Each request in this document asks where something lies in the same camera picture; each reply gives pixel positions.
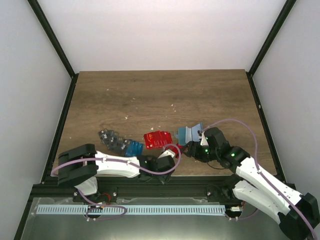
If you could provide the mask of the blue card holder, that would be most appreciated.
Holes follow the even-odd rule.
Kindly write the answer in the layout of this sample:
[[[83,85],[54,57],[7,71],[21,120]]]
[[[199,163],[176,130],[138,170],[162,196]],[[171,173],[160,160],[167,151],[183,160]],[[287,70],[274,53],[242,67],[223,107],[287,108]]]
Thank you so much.
[[[193,127],[179,127],[174,136],[178,139],[178,144],[184,146],[189,142],[200,142],[203,124],[200,122]]]

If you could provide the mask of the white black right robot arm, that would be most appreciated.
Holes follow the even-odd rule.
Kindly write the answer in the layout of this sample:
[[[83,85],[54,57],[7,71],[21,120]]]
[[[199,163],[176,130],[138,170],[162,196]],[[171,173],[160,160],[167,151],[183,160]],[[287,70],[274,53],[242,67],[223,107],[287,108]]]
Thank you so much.
[[[217,127],[200,127],[178,131],[179,144],[188,157],[208,163],[217,161],[233,173],[236,181],[222,188],[223,198],[236,199],[254,206],[272,218],[291,240],[315,240],[320,223],[317,199],[302,194],[270,174],[239,146],[232,146]]]

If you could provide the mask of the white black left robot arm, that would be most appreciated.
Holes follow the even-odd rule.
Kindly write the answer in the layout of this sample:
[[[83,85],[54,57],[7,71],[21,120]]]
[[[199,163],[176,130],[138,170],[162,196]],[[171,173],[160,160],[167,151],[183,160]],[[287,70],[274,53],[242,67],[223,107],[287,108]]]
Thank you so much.
[[[158,157],[116,156],[97,151],[94,144],[84,144],[61,153],[58,166],[50,175],[58,178],[58,185],[74,187],[91,202],[102,196],[97,176],[113,175],[133,179],[153,177],[166,182],[181,162],[180,149],[169,143]]]

